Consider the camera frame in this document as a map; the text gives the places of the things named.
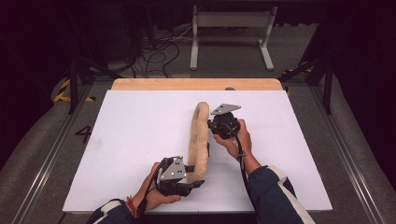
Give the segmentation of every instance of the jacket sleeve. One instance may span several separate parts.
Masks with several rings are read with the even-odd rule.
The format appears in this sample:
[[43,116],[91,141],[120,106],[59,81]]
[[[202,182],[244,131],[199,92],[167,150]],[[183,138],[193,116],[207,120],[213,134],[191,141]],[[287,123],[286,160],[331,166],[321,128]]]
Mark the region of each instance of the jacket sleeve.
[[265,223],[315,223],[297,201],[287,176],[274,166],[263,166],[248,177],[247,188]]
[[137,224],[125,201],[114,199],[96,209],[86,224]]

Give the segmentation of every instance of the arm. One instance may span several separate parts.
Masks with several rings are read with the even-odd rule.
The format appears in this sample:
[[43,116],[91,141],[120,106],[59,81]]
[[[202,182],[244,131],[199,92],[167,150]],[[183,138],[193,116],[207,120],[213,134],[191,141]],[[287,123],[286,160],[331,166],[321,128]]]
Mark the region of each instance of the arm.
[[[137,223],[138,214],[136,215],[137,206],[143,201],[149,181],[154,175],[159,163],[156,162],[151,168],[151,172],[143,181],[140,190],[134,197],[129,198],[128,202],[124,200],[115,199],[96,209],[87,220],[87,224],[135,224]],[[146,211],[152,210],[162,203],[174,203],[180,201],[179,195],[163,196],[155,189],[155,184],[150,186],[152,189],[147,196]]]
[[[274,166],[261,166],[252,153],[250,134],[246,123],[240,119],[238,138],[246,156],[243,158],[248,174],[247,188],[259,214],[260,223],[314,223],[311,216],[297,201],[287,176]],[[238,148],[233,140],[213,135],[216,142],[226,147],[228,153],[238,158]]]

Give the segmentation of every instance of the white board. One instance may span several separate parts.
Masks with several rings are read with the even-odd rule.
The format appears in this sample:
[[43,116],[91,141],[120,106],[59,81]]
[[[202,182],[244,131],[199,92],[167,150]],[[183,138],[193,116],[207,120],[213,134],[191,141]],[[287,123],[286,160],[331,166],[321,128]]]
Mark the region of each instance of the white board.
[[[284,91],[108,91],[64,203],[65,212],[91,212],[111,199],[134,195],[155,161],[187,162],[191,118],[205,101],[241,105],[253,152],[262,165],[283,170],[307,210],[331,210],[303,133]],[[205,183],[178,203],[152,213],[252,212],[239,164],[209,135]]]

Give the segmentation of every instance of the person's left hand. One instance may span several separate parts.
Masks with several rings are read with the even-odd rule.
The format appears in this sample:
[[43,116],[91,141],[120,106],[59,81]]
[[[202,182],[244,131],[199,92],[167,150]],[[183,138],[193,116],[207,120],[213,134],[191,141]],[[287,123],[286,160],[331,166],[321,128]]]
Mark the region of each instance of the person's left hand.
[[[152,178],[152,176],[154,175],[154,172],[159,165],[160,165],[159,162],[154,163],[154,165],[151,168],[151,172],[143,181],[142,186],[140,187],[140,190],[133,197],[133,205],[134,205],[135,210],[137,209],[137,206],[139,206],[139,204],[142,202],[143,197],[145,196],[146,189],[149,185],[149,181]],[[151,186],[149,189],[155,188],[154,181],[151,183]],[[148,200],[148,202],[147,202],[147,206],[146,206],[146,211],[152,210],[152,209],[160,206],[162,203],[178,202],[181,200],[181,196],[180,195],[169,195],[169,196],[165,197],[158,190],[154,189],[148,194],[147,200]]]

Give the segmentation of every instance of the foam roll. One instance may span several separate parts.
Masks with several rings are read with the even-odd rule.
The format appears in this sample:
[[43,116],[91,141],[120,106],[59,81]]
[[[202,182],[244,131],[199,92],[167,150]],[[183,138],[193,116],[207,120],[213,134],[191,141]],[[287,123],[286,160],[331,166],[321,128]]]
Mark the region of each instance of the foam roll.
[[207,120],[209,118],[209,105],[207,102],[200,102],[195,107],[191,121],[191,138],[189,144],[189,166],[195,166],[192,173],[187,173],[187,181],[204,180],[207,167],[207,141],[209,128]]

